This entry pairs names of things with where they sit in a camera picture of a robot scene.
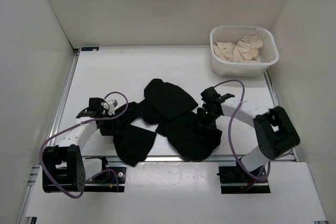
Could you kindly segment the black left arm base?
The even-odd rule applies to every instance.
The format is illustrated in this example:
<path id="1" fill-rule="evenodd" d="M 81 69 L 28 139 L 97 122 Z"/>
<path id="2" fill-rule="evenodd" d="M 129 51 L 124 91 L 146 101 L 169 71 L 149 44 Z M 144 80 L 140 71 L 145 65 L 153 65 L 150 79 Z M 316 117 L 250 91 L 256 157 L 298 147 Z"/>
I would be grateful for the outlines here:
<path id="1" fill-rule="evenodd" d="M 85 192 L 123 193 L 127 166 L 109 156 L 89 156 L 83 159 L 86 172 Z"/>

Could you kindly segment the black trousers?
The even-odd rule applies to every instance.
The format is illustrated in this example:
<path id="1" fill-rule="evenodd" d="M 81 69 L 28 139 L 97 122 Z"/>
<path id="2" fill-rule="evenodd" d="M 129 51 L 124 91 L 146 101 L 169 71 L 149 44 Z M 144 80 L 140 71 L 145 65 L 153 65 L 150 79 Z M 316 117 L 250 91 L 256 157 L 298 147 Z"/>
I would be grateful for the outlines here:
<path id="1" fill-rule="evenodd" d="M 197 102 L 182 88 L 153 79 L 144 88 L 144 99 L 116 109 L 119 133 L 113 143 L 118 157 L 128 165 L 144 161 L 159 134 L 167 138 L 187 161 L 202 161 L 221 143 L 216 127 L 198 126 L 193 109 Z"/>

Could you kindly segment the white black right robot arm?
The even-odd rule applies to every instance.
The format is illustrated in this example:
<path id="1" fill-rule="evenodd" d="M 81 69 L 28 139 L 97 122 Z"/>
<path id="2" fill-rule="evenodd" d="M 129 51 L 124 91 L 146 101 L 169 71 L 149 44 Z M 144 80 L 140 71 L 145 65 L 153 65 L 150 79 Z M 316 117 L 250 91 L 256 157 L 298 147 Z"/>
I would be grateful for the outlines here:
<path id="1" fill-rule="evenodd" d="M 228 141 L 235 156 L 236 177 L 247 182 L 256 178 L 255 170 L 276 160 L 300 144 L 300 137 L 286 110 L 280 106 L 262 109 L 236 99 L 233 94 L 220 95 L 214 87 L 201 93 L 202 107 L 197 109 L 198 125 L 202 128 L 214 126 L 221 116 L 230 118 Z M 234 150 L 231 128 L 237 119 L 254 128 L 257 146 L 239 158 Z"/>

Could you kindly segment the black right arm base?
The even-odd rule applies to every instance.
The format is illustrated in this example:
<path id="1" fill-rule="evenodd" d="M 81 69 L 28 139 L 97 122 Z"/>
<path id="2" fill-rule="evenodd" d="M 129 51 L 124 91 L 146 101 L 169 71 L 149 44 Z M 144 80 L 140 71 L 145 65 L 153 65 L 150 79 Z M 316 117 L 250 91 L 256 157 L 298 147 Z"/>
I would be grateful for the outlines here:
<path id="1" fill-rule="evenodd" d="M 219 163 L 217 176 L 222 195 L 233 194 L 269 194 L 268 180 L 259 182 L 248 176 L 239 166 L 231 163 Z"/>

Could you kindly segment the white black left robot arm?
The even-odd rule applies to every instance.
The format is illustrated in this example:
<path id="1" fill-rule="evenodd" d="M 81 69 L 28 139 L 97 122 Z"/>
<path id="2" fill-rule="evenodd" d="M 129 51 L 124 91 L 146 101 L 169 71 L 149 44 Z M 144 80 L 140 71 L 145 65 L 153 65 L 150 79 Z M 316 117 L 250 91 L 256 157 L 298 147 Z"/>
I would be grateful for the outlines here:
<path id="1" fill-rule="evenodd" d="M 89 105 L 76 116 L 76 128 L 71 129 L 55 146 L 46 147 L 42 152 L 43 190 L 46 193 L 59 191 L 57 182 L 65 192 L 82 193 L 88 180 L 96 179 L 103 183 L 111 179 L 110 186 L 118 178 L 108 168 L 104 156 L 82 157 L 82 150 L 90 137 L 98 130 L 99 121 L 95 119 L 112 118 L 117 106 L 116 100 L 90 98 Z"/>

